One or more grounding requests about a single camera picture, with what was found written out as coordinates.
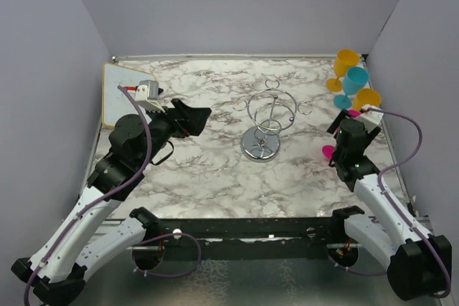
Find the pink wine glass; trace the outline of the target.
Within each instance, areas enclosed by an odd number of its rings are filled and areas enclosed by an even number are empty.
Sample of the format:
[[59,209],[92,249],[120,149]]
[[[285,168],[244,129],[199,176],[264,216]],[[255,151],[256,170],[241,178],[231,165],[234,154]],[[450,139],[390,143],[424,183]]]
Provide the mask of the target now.
[[[355,117],[358,117],[361,115],[361,113],[359,111],[356,111],[356,110],[348,110],[348,113],[350,114],[350,116],[352,118],[355,118]],[[332,145],[324,145],[322,147],[322,154],[328,159],[328,160],[331,160],[332,158],[332,154],[334,152],[334,147]]]

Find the yellow wine glass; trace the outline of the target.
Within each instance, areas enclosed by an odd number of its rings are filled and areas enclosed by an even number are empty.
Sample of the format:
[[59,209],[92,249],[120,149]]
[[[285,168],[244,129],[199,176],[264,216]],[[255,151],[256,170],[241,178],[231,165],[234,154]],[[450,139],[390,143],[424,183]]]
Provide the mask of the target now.
[[379,107],[382,103],[381,95],[371,88],[362,88],[356,94],[352,101],[352,109],[360,111],[364,105]]
[[326,81],[326,87],[329,91],[340,92],[342,90],[341,78],[345,76],[350,67],[357,66],[360,61],[360,56],[352,49],[341,49],[336,55],[333,64],[334,78]]

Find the blue wine glass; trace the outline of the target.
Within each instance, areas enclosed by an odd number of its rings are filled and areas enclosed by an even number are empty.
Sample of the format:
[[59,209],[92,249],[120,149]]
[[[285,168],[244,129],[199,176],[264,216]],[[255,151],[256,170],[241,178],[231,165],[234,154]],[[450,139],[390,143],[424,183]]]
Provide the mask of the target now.
[[333,99],[334,105],[340,110],[347,110],[351,107],[351,96],[365,87],[369,81],[368,72],[362,67],[350,67],[342,82],[342,95],[337,95]]

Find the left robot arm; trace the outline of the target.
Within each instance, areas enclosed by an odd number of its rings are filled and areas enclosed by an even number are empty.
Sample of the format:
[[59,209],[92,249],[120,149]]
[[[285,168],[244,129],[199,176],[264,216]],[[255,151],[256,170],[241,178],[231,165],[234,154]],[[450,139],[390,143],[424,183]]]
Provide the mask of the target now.
[[109,135],[110,149],[97,162],[75,207],[49,241],[31,257],[20,258],[12,272],[26,282],[25,293],[46,305],[70,305],[90,276],[134,244],[152,244],[164,234],[146,208],[132,210],[114,231],[90,239],[142,182],[143,172],[171,138],[202,133],[212,111],[189,107],[179,99],[162,113],[127,114]]

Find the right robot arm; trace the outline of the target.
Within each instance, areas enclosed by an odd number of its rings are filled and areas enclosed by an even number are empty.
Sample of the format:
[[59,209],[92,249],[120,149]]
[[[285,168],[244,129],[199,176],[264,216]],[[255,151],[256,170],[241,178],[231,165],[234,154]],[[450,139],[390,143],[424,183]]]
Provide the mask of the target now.
[[329,165],[378,220],[375,224],[358,207],[337,209],[329,233],[337,242],[354,239],[362,245],[384,268],[398,298],[446,298],[451,292],[451,243],[403,206],[384,181],[384,171],[364,153],[379,134],[384,114],[371,105],[357,117],[342,110],[327,130],[336,140]]

